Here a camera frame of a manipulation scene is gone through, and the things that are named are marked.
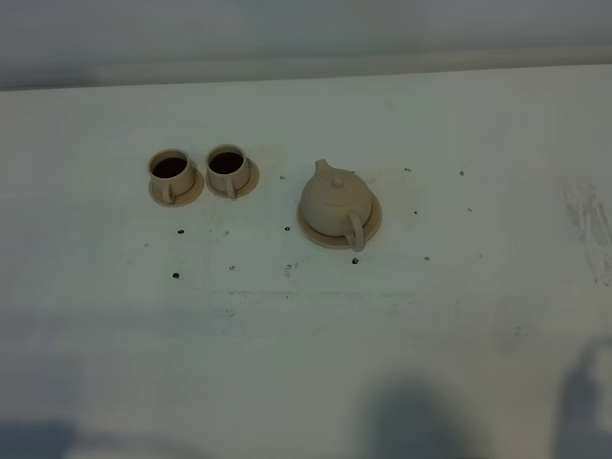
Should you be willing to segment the left beige teacup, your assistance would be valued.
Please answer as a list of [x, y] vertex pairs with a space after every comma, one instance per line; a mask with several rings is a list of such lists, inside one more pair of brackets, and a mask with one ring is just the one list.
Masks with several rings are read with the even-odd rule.
[[176, 196], [192, 187], [197, 169], [183, 150], [169, 148], [152, 156], [147, 171], [149, 183], [153, 183], [165, 202], [173, 203]]

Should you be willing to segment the teacup saucer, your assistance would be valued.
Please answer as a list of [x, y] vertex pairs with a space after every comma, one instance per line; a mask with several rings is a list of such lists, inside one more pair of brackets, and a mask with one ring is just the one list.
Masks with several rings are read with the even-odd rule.
[[207, 171], [208, 190], [221, 198], [236, 200], [251, 193], [259, 181], [259, 169], [250, 159], [246, 159], [238, 171], [230, 175]]
[[148, 185], [148, 192], [151, 199], [158, 205], [166, 207], [166, 208], [179, 208], [186, 206], [193, 201], [195, 201], [198, 196], [203, 191], [205, 185], [205, 179], [203, 175], [199, 172], [195, 172], [195, 182], [192, 187], [183, 194], [180, 194], [175, 197], [173, 203], [167, 203], [162, 199], [162, 195], [154, 189], [153, 183], [150, 182]]

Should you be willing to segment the right beige teacup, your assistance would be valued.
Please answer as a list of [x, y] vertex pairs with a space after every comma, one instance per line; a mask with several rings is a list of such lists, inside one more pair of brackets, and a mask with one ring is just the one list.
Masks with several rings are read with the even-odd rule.
[[206, 158], [207, 184], [214, 194], [237, 199], [251, 178], [251, 164], [246, 153], [233, 144], [213, 147]]

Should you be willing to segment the beige teacup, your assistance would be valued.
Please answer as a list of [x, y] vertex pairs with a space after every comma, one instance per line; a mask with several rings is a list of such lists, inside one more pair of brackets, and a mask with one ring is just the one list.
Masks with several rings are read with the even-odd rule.
[[147, 171], [149, 183], [153, 183], [165, 202], [173, 203], [176, 196], [192, 187], [197, 169], [183, 150], [169, 148], [152, 156]]
[[233, 144], [213, 147], [206, 158], [207, 184], [214, 194], [237, 199], [251, 178], [251, 164], [246, 153]]

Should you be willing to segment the left teacup saucer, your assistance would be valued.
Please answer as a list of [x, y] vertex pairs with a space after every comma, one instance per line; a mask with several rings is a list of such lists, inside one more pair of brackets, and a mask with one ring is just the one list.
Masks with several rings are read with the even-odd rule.
[[148, 185], [148, 192], [151, 199], [158, 205], [166, 207], [166, 208], [179, 208], [186, 206], [193, 201], [195, 201], [198, 196], [203, 191], [205, 185], [205, 179], [203, 175], [199, 172], [195, 172], [195, 182], [192, 187], [183, 194], [180, 194], [175, 197], [173, 203], [167, 203], [162, 199], [162, 195], [154, 189], [153, 183], [150, 182]]

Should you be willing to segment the beige teapot saucer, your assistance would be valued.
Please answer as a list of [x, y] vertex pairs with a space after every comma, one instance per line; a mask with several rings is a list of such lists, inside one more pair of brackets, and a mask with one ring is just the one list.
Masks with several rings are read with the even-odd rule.
[[[353, 245], [344, 236], [327, 236], [315, 231], [305, 220], [300, 206], [297, 206], [296, 217], [298, 225], [304, 234], [304, 236], [311, 242], [331, 250], [352, 250], [362, 251], [361, 249], [355, 249]], [[372, 212], [369, 219], [363, 226], [364, 243], [371, 240], [379, 230], [383, 220], [383, 211], [380, 201], [377, 197], [373, 198]]]

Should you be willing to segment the beige ceramic teapot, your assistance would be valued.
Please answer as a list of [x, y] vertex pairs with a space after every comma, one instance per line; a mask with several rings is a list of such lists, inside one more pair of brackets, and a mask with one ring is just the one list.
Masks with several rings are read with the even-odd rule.
[[366, 182], [354, 172], [318, 160], [298, 205], [315, 231], [332, 237], [344, 236], [355, 249], [361, 249], [366, 244], [363, 226], [372, 212], [374, 197]]

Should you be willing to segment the right teacup saucer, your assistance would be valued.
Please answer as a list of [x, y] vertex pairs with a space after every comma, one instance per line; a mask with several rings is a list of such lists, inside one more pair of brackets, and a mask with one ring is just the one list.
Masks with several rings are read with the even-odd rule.
[[259, 169], [250, 159], [246, 159], [238, 171], [230, 175], [207, 171], [208, 190], [221, 198], [236, 200], [251, 193], [259, 181]]

